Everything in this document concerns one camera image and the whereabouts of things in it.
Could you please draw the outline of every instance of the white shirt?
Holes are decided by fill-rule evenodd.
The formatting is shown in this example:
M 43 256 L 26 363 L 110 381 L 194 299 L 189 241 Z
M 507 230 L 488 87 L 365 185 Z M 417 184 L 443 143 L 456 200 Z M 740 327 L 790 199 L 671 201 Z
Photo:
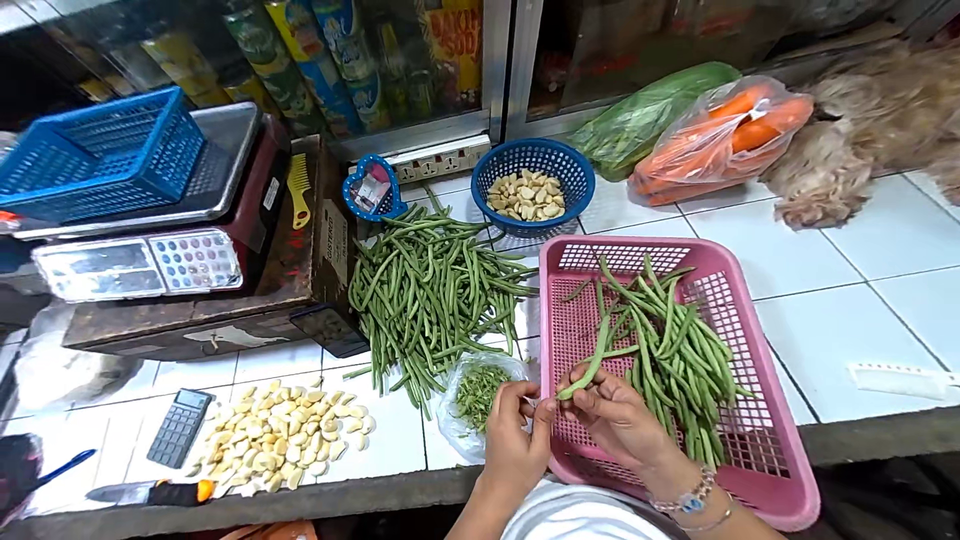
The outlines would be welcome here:
M 523 500 L 502 540 L 685 539 L 647 503 L 609 489 L 567 485 L 548 475 Z

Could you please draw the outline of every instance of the hand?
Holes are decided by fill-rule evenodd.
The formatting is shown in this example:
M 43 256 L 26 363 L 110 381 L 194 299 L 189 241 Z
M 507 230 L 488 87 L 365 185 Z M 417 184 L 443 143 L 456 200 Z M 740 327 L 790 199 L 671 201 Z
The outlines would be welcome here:
M 581 379 L 587 368 L 585 362 L 578 364 L 557 390 Z M 566 419 L 579 420 L 593 442 L 636 474 L 680 451 L 632 386 L 603 368 L 586 389 L 575 390 L 573 399 L 560 407 Z
M 528 380 L 504 382 L 496 391 L 487 418 L 487 465 L 478 483 L 489 484 L 519 501 L 537 485 L 550 459 L 550 431 L 557 400 L 546 399 L 536 408 L 525 397 L 535 398 L 540 386 Z M 524 429 L 533 418 L 533 433 Z

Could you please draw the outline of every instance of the blue heart-shaped frame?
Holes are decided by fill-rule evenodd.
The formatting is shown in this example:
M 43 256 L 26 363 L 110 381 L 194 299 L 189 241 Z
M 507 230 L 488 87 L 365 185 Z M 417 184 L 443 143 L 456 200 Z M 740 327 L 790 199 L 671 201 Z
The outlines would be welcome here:
M 383 167 L 383 170 L 387 171 L 387 177 L 390 178 L 390 192 L 387 193 L 383 200 L 380 201 L 380 204 L 373 209 L 373 212 L 377 212 L 380 209 L 389 208 L 389 210 L 382 211 L 381 213 L 364 211 L 358 207 L 350 197 L 350 187 L 354 183 L 363 180 L 364 175 L 367 174 L 367 166 L 373 163 Z M 347 207 L 350 208 L 350 211 L 357 217 L 366 219 L 367 221 L 380 221 L 384 217 L 394 218 L 407 211 L 407 204 L 400 200 L 400 183 L 396 181 L 394 168 L 377 154 L 367 154 L 357 161 L 357 171 L 344 180 L 343 192 L 344 201 L 347 202 Z

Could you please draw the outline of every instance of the pink plastic basket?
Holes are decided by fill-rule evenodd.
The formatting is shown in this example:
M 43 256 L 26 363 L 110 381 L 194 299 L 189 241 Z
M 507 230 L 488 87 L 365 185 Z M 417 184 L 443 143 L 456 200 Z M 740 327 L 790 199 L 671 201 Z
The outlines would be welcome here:
M 717 481 L 738 501 L 779 530 L 808 528 L 820 513 L 820 494 L 804 446 L 777 379 L 740 264 L 723 246 L 696 238 L 642 236 L 557 236 L 540 250 L 540 359 L 542 396 L 556 394 L 560 377 L 593 354 L 596 295 L 560 302 L 583 280 L 600 275 L 598 257 L 611 271 L 632 279 L 650 254 L 658 274 L 695 266 L 677 290 L 684 302 L 696 301 L 700 314 L 733 351 L 733 376 L 756 399 L 737 397 L 736 408 L 721 409 L 718 430 L 730 465 Z M 609 304 L 612 296 L 606 299 Z M 625 347 L 628 342 L 617 343 Z M 603 365 L 622 376 L 629 356 Z M 576 422 L 559 419 L 553 430 L 550 469 L 571 483 L 601 485 L 646 499 L 646 490 L 630 471 L 601 450 Z

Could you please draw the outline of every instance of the blue plastic basket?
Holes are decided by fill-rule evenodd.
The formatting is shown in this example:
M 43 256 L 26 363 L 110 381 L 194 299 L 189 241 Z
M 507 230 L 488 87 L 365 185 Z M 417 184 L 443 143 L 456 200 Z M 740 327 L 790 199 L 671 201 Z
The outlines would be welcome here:
M 203 145 L 178 86 L 44 116 L 0 162 L 0 209 L 62 223 L 176 203 Z
M 546 221 L 520 221 L 502 216 L 487 206 L 487 195 L 497 178 L 520 169 L 542 171 L 560 181 L 564 194 L 565 212 Z M 590 199 L 596 178 L 587 158 L 569 146 L 547 138 L 522 138 L 501 144 L 490 150 L 473 169 L 470 189 L 473 202 L 487 219 L 507 233 L 517 236 L 539 235 L 580 215 Z

